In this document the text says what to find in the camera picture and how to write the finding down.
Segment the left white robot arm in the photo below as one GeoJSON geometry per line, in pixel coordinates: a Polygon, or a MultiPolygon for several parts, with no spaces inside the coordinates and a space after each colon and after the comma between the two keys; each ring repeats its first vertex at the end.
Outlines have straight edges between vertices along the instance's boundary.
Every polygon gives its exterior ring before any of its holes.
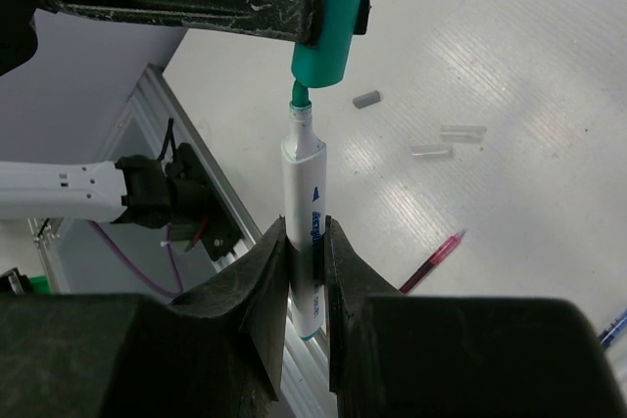
{"type": "MultiPolygon", "coordinates": [[[[101,22],[183,26],[293,44],[290,117],[311,114],[309,92],[339,83],[352,40],[365,34],[369,0],[1,0],[1,70],[29,61],[38,47],[37,10],[101,22]]],[[[5,218],[79,218],[162,227],[205,215],[207,187],[164,171],[160,159],[76,165],[3,163],[5,218]]]]}

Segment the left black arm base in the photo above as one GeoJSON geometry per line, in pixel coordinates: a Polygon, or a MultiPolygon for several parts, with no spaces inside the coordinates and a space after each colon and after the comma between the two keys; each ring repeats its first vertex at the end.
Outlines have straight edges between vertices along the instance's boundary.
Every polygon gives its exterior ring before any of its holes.
{"type": "Polygon", "coordinates": [[[177,147],[166,176],[173,189],[169,239],[185,252],[204,248],[213,262],[230,254],[241,229],[190,144],[177,147]]]}

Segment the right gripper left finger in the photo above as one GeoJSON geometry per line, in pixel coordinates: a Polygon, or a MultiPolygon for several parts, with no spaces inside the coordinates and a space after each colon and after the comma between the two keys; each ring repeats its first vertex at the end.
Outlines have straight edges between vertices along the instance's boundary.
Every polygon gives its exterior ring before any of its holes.
{"type": "Polygon", "coordinates": [[[265,417],[280,398],[286,229],[171,303],[1,299],[5,417],[265,417]]]}

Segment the white teal marker pen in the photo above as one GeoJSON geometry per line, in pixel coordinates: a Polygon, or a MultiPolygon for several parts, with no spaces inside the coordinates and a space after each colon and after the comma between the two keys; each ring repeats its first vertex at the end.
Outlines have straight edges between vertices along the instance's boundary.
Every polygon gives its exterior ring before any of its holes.
{"type": "Polygon", "coordinates": [[[308,88],[296,81],[289,106],[289,134],[281,142],[284,218],[292,323],[302,340],[324,322],[322,242],[326,217],[326,144],[315,134],[308,88]]]}

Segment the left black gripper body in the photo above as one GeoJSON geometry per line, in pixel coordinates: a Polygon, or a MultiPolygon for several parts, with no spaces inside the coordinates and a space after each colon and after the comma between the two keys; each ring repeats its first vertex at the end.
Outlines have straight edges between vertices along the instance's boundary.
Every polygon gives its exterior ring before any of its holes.
{"type": "Polygon", "coordinates": [[[35,11],[45,0],[1,0],[1,74],[15,70],[36,53],[35,11]]]}

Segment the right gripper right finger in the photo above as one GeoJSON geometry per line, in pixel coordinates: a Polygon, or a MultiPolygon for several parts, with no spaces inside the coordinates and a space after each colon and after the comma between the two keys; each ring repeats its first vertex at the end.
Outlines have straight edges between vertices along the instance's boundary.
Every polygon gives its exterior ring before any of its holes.
{"type": "Polygon", "coordinates": [[[342,417],[622,417],[585,315],[543,298],[402,294],[327,219],[329,388],[342,417]]]}

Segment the teal marker cap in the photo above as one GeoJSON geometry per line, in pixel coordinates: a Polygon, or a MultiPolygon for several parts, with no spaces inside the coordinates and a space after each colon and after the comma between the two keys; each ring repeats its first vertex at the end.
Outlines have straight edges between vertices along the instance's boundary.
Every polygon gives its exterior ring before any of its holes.
{"type": "Polygon", "coordinates": [[[315,45],[294,48],[291,71],[304,88],[326,88],[345,73],[362,0],[322,0],[322,24],[315,45]]]}

